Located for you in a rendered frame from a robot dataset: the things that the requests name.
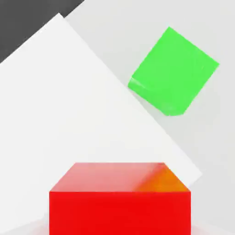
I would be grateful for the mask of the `small red cube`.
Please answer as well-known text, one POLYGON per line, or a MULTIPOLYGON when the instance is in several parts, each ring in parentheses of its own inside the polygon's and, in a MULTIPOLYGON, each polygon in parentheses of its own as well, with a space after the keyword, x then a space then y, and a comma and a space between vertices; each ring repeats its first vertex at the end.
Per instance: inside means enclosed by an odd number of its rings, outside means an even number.
POLYGON ((191 235, 191 192, 164 163, 76 163, 49 192, 49 235, 191 235))

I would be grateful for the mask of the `small green cube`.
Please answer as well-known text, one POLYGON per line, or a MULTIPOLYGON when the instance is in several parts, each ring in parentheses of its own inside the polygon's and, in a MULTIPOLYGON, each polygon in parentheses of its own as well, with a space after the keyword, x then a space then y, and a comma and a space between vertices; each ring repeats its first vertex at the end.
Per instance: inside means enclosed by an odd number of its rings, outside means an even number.
POLYGON ((182 115, 219 63, 168 27, 128 87, 166 116, 182 115))

